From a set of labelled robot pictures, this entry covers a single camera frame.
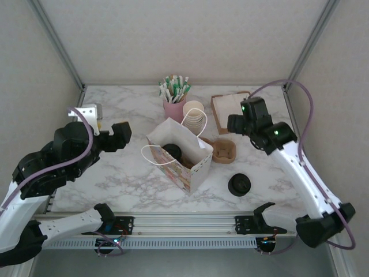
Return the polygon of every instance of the white wall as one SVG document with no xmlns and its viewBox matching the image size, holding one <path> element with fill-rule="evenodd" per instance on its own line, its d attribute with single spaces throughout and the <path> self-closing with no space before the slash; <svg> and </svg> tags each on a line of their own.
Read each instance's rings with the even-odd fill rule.
<svg viewBox="0 0 369 277">
<path fill-rule="evenodd" d="M 42 0 L 86 84 L 255 84 L 290 73 L 326 0 Z"/>
<path fill-rule="evenodd" d="M 356 215 L 353 258 L 369 276 L 369 1 L 341 1 L 309 57 L 299 81 L 310 89 L 315 116 L 306 151 L 329 188 Z M 300 128 L 308 101 L 290 93 Z"/>
<path fill-rule="evenodd" d="M 18 161 L 70 119 L 78 88 L 25 0 L 0 1 L 0 202 Z"/>
</svg>

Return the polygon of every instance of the pink cup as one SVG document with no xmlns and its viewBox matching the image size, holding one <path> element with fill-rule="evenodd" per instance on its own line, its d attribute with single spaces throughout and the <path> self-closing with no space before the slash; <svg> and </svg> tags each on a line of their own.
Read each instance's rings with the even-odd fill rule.
<svg viewBox="0 0 369 277">
<path fill-rule="evenodd" d="M 186 104 L 186 98 L 179 103 L 168 103 L 163 101 L 165 118 L 172 118 L 176 122 L 181 123 L 183 120 L 183 106 Z"/>
</svg>

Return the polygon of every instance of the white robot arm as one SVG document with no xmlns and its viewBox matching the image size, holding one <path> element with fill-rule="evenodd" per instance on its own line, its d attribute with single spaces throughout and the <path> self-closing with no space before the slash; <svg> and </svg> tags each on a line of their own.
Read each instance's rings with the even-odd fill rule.
<svg viewBox="0 0 369 277">
<path fill-rule="evenodd" d="M 276 161 L 291 179 L 306 208 L 306 211 L 294 211 L 266 203 L 254 211 L 254 223 L 260 230 L 280 227 L 297 232 L 312 248 L 341 232 L 344 222 L 339 216 L 348 222 L 355 209 L 350 203 L 343 204 L 327 188 L 303 152 L 299 156 L 297 137 L 292 129 L 285 122 L 273 124 L 262 98 L 245 99 L 241 108 L 243 115 L 228 117 L 228 131 L 249 136 L 256 149 Z"/>
<path fill-rule="evenodd" d="M 0 206 L 0 267 L 23 263 L 59 239 L 113 225 L 115 216 L 107 204 L 58 220 L 31 220 L 55 189 L 80 177 L 100 159 L 102 151 L 115 152 L 129 143 L 128 122 L 113 124 L 113 135 L 100 131 L 97 109 L 98 106 L 78 108 L 89 115 L 87 120 L 72 109 L 70 115 L 78 115 L 83 122 L 71 122 L 56 130 L 52 142 L 19 162 Z"/>
</svg>

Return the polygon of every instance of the white paper bag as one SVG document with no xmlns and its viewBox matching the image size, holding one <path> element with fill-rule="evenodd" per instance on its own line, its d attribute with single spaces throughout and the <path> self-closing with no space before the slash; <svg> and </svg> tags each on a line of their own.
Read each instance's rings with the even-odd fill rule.
<svg viewBox="0 0 369 277">
<path fill-rule="evenodd" d="M 160 146 L 150 147 L 150 150 L 157 164 L 167 163 L 159 165 L 161 171 L 186 193 L 195 191 L 208 177 L 213 147 L 195 136 L 188 128 L 168 118 L 146 138 L 149 145 Z M 188 169 L 174 160 L 167 151 L 162 149 L 167 144 L 177 145 L 182 151 L 182 156 L 189 159 L 194 166 Z"/>
</svg>

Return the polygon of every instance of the marble table surface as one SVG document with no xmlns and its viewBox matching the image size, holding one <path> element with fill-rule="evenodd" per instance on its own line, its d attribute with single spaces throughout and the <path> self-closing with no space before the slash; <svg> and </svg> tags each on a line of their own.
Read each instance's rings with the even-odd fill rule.
<svg viewBox="0 0 369 277">
<path fill-rule="evenodd" d="M 303 209 L 303 204 L 283 171 L 262 151 L 257 151 L 247 137 L 219 135 L 212 109 L 211 95 L 254 91 L 245 86 L 193 86 L 187 100 L 198 100 L 209 116 L 203 137 L 226 138 L 237 146 L 237 158 L 231 164 L 212 162 L 206 181 L 191 196 L 172 183 L 156 166 L 141 156 L 149 134 L 164 121 L 158 86 L 89 86 L 84 104 L 103 105 L 102 130 L 113 123 L 129 121 L 130 143 L 116 153 L 101 153 L 100 161 L 87 169 L 76 182 L 59 188 L 52 201 L 52 212 L 80 212 L 97 203 L 107 203 L 115 212 L 232 212 L 252 211 L 268 201 L 285 207 Z M 280 87 L 266 88 L 259 94 L 265 99 L 273 122 L 291 125 Z M 244 197 L 228 191 L 228 181 L 236 173 L 251 180 L 251 190 Z"/>
</svg>

